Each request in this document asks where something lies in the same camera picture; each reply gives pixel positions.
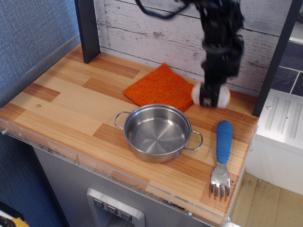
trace fork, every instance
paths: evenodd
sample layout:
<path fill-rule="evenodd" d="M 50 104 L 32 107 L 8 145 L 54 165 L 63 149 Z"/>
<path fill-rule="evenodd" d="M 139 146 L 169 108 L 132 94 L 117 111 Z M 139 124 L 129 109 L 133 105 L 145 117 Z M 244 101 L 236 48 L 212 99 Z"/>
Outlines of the fork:
<path fill-rule="evenodd" d="M 230 177 L 226 163 L 231 153 L 232 146 L 232 125 L 228 121 L 221 121 L 217 126 L 217 165 L 213 170 L 210 179 L 210 191 L 219 196 L 219 188 L 221 188 L 221 197 L 224 198 L 224 187 L 226 194 L 229 196 L 230 192 Z"/>

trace orange towel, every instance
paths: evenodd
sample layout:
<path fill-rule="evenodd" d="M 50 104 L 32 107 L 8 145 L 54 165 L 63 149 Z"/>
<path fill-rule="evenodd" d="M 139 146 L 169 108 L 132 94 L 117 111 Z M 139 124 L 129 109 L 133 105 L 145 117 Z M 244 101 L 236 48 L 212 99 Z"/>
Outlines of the orange towel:
<path fill-rule="evenodd" d="M 194 85 L 185 81 L 163 63 L 159 68 L 129 86 L 124 94 L 139 106 L 165 104 L 181 111 L 193 104 Z"/>

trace wooden countertop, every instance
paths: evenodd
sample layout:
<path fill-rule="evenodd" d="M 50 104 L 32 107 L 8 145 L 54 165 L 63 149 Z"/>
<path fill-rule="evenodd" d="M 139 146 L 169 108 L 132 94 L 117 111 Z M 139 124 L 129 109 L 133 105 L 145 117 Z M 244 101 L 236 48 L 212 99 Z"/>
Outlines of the wooden countertop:
<path fill-rule="evenodd" d="M 192 129 L 203 134 L 202 147 L 184 150 L 166 163 L 147 163 L 131 152 L 123 131 L 114 126 L 114 118 L 121 111 L 138 108 L 123 91 L 153 70 L 103 53 L 85 64 L 78 46 L 0 110 L 0 129 L 78 165 L 85 164 L 89 170 L 110 169 L 107 174 L 113 180 L 220 226 L 229 214 L 258 122 L 251 115 L 256 98 L 232 92 L 226 109 L 192 105 L 184 114 Z M 223 199 L 211 194 L 209 188 L 216 165 L 215 130 L 222 120 L 233 126 L 227 166 L 236 183 L 231 185 L 230 196 Z M 197 147 L 199 142 L 193 133 L 187 147 Z"/>

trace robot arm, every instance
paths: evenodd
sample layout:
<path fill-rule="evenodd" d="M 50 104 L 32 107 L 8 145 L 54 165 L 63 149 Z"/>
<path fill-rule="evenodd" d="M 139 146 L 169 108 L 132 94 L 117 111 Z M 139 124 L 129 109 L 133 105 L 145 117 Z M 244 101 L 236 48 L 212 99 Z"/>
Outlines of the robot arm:
<path fill-rule="evenodd" d="M 206 50 L 206 61 L 202 63 L 205 72 L 205 84 L 193 90 L 195 104 L 226 107 L 229 99 L 220 103 L 221 93 L 229 90 L 223 84 L 231 76 L 237 76 L 244 52 L 243 39 L 236 34 L 243 26 L 243 16 L 239 0 L 182 0 L 184 6 L 169 15 L 161 15 L 146 10 L 140 0 L 136 0 L 140 9 L 148 15 L 162 19 L 170 19 L 184 10 L 190 3 L 195 4 L 201 16 L 204 40 L 202 46 Z"/>

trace cardboard floor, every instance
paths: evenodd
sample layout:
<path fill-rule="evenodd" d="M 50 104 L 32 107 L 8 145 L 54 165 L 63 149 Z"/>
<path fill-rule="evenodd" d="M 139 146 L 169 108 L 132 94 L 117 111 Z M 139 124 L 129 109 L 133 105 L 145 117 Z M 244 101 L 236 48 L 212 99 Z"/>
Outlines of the cardboard floor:
<path fill-rule="evenodd" d="M 303 227 L 303 195 L 245 174 L 231 218 L 241 227 Z"/>

